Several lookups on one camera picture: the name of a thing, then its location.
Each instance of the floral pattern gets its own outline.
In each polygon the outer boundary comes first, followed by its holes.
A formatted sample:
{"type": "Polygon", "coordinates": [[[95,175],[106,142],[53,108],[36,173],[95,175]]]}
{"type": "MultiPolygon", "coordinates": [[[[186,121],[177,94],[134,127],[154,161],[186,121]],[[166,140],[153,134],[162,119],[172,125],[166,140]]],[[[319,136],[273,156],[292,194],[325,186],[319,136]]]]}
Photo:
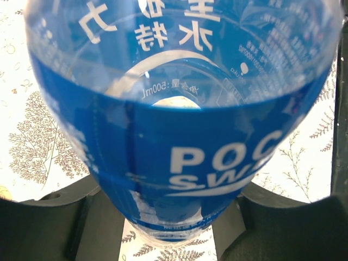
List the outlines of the floral pattern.
{"type": "MultiPolygon", "coordinates": [[[[47,110],[29,61],[23,9],[0,0],[0,198],[40,199],[88,174],[47,110]]],[[[254,182],[280,195],[313,202],[330,194],[337,63],[315,105],[279,146],[254,182]]],[[[126,221],[120,261],[216,260],[212,229],[178,249],[144,242],[126,221]]]]}

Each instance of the transparent plastic bottle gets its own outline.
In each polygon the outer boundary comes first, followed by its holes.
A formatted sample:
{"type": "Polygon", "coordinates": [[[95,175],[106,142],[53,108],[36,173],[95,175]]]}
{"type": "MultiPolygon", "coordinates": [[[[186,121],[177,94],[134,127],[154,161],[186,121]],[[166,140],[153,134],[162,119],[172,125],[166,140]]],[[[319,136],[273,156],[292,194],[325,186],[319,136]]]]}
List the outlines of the transparent plastic bottle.
{"type": "Polygon", "coordinates": [[[172,246],[308,113],[343,14],[329,0],[29,0],[25,19],[60,128],[132,225],[172,246]]]}

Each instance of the white swoosh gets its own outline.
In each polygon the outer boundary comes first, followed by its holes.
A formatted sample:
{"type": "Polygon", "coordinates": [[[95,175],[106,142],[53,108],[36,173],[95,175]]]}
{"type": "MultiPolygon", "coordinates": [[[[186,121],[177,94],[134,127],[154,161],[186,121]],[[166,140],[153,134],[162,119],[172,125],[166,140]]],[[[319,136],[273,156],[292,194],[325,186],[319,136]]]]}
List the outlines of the white swoosh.
{"type": "Polygon", "coordinates": [[[243,188],[253,178],[254,178],[254,174],[248,176],[245,179],[242,179],[241,181],[232,183],[230,185],[212,188],[212,189],[202,189],[202,190],[196,190],[196,191],[167,194],[166,196],[169,196],[169,197],[202,197],[202,196],[218,196],[218,195],[228,194],[230,192],[234,192],[238,189],[243,188]]]}
{"type": "Polygon", "coordinates": [[[169,63],[183,58],[197,58],[211,63],[216,66],[209,58],[195,52],[186,50],[170,50],[154,54],[129,69],[121,79],[114,80],[112,86],[105,92],[105,94],[120,97],[124,91],[129,91],[133,85],[139,80],[145,72],[150,71],[162,64],[169,63]]]}

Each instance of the blue label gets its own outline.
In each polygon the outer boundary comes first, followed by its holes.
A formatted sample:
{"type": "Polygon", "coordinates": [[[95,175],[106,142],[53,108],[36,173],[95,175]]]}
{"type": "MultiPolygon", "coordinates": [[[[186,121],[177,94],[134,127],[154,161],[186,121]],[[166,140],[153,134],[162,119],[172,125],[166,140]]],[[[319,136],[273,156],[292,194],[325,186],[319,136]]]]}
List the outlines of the blue label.
{"type": "Polygon", "coordinates": [[[341,23],[323,5],[36,1],[28,46],[51,112],[114,205],[153,237],[181,240],[308,113],[341,23]],[[173,96],[199,109],[151,106],[173,96]]]}

